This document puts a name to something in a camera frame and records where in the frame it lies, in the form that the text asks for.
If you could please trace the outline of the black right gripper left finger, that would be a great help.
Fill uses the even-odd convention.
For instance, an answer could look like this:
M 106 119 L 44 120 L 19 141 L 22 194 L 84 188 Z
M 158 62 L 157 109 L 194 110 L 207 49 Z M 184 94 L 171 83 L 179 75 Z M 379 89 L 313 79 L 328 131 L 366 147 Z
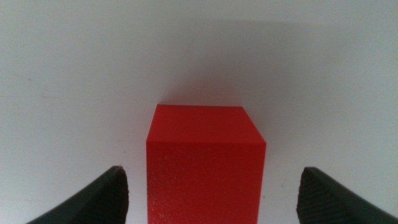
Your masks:
M 125 224 L 129 207 L 126 172 L 112 166 L 92 183 L 31 224 Z

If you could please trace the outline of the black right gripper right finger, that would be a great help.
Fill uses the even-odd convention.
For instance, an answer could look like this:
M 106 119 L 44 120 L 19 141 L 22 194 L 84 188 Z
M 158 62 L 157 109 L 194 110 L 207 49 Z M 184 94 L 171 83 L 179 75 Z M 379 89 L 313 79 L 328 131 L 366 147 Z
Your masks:
M 305 224 L 397 224 L 397 218 L 366 201 L 316 167 L 305 167 L 296 208 Z

